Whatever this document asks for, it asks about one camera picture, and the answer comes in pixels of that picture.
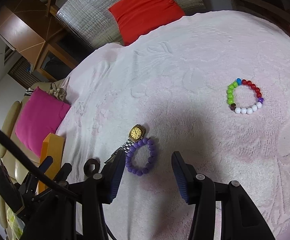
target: watch band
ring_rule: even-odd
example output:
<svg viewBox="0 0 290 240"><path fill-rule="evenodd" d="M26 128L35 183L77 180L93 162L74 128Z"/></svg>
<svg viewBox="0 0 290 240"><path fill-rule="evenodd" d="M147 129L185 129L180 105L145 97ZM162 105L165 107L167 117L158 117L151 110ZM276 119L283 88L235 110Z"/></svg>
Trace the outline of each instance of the watch band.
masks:
<svg viewBox="0 0 290 240"><path fill-rule="evenodd" d="M124 143L121 147L119 147L110 157L109 157L109 159L107 160L107 161L105 161L104 163L105 164L108 164L108 163L112 163L113 162L113 160L115 159L115 157L116 157L116 154L117 154L117 152L119 151L119 150L124 150L124 152L125 153L128 153L128 150L129 150L129 148L131 147L131 145L132 145L132 143L133 143L133 141L131 140L131 139L128 139L127 141L126 141L126 143Z"/></svg>

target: beige leather sofa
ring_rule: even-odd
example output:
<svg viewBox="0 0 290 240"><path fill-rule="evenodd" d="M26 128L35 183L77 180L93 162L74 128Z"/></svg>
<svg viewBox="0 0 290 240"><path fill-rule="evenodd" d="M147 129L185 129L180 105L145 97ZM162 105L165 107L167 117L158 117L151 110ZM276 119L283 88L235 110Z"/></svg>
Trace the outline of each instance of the beige leather sofa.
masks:
<svg viewBox="0 0 290 240"><path fill-rule="evenodd" d="M63 83L63 80L55 82L56 87L59 88ZM41 90L49 91L51 83L38 82L35 83L31 88L35 89L39 87ZM34 163L35 166L39 166L40 159L32 151L27 149L18 139L15 134L15 124L18 120L19 114L26 102L29 100L29 96L24 96L21 102L16 101L11 106L5 121L2 126L2 131L11 138L11 140L25 153L25 155ZM17 160L15 157L7 151L3 146L0 145L0 158L7 169L7 172L12 182L18 182L21 184L26 177L28 170ZM3 198L0 196L0 224L6 229L9 239L12 239L11 229L8 226L6 211L8 206L6 205Z"/></svg>

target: watch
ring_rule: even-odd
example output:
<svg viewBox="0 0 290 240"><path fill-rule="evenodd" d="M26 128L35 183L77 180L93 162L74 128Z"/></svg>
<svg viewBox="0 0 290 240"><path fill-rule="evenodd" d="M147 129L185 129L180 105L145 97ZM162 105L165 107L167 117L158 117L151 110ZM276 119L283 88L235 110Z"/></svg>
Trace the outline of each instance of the watch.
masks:
<svg viewBox="0 0 290 240"><path fill-rule="evenodd" d="M121 147L119 147L112 155L111 157L105 161L104 163L112 163L113 160L116 157L116 154L119 150L124 150L125 153L128 153L129 148L131 147L131 145L135 142L138 142L139 140L141 140L144 135L146 133L146 129L144 127L142 127L140 124L135 125L131 131L129 132L128 135L128 140L126 141L126 143L124 143Z"/></svg>

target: purple beaded bracelet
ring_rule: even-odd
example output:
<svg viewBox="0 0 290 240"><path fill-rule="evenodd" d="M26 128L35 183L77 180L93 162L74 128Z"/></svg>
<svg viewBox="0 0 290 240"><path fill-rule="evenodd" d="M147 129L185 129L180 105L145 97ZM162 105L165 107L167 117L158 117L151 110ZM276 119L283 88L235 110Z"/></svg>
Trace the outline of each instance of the purple beaded bracelet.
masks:
<svg viewBox="0 0 290 240"><path fill-rule="evenodd" d="M150 157L147 159L148 163L146 163L145 168L137 169L132 164L132 157L134 156L134 153L136 149L142 147L143 145L148 145L148 149L150 151ZM129 148L129 151L126 155L126 168L128 172L132 172L136 174L137 176L142 176L143 174L147 174L149 170L154 166L154 162L156 160L157 151L156 147L154 145L154 141L150 138L143 138L142 140L139 140L138 142L135 142L132 144L132 146Z"/></svg>

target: multicolored beaded bracelet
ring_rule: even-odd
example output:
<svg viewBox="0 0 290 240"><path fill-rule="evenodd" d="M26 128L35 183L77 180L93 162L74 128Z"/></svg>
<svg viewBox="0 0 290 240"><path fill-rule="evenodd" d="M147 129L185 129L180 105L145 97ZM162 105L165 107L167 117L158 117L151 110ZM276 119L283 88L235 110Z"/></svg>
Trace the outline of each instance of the multicolored beaded bracelet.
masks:
<svg viewBox="0 0 290 240"><path fill-rule="evenodd" d="M148 163L146 163L145 168L137 169L132 164L132 157L134 156L136 149L146 144L148 145L148 149L150 151L149 152L150 157L147 159ZM139 140L138 142L133 143L132 146L129 148L128 153L126 155L125 166L129 172L132 172L133 174L136 174L138 176L142 176L143 174L147 174L149 170L154 166L156 156L157 156L157 151L154 145L154 141L150 138L148 139L145 137L142 140Z"/></svg>
<svg viewBox="0 0 290 240"><path fill-rule="evenodd" d="M251 107L236 107L236 104L234 103L234 95L233 91L236 87L240 85L247 85L252 90L256 92L256 97L258 98L258 102ZM253 84L250 80L246 81L245 79L241 80L240 78L237 78L236 81L234 81L232 84L228 86L227 89L227 103L230 105L230 110L235 111L236 114L252 114L253 112L257 111L257 109L262 107L262 104L264 103L264 99L262 98L262 94L260 92L260 88L256 87L255 84Z"/></svg>

